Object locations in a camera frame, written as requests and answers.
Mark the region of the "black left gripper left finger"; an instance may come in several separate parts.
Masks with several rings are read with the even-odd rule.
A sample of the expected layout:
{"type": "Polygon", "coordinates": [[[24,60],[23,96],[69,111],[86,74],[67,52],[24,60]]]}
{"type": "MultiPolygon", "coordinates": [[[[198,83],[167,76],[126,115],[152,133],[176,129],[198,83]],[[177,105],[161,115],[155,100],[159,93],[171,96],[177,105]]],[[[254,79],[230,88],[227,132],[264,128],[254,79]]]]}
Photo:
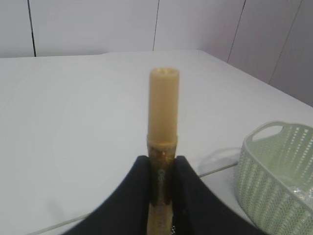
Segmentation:
{"type": "Polygon", "coordinates": [[[149,210],[148,157],[137,157],[117,189],[66,235],[144,235],[149,210]]]}

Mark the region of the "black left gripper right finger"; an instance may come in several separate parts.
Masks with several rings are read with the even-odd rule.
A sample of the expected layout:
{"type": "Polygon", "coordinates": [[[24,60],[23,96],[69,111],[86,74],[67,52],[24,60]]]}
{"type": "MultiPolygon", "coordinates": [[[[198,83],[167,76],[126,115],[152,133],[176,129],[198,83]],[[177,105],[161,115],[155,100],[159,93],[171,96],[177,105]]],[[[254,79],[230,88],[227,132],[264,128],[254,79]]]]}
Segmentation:
{"type": "Polygon", "coordinates": [[[184,156],[173,165],[173,212],[177,235],[264,235],[225,205],[184,156]]]}

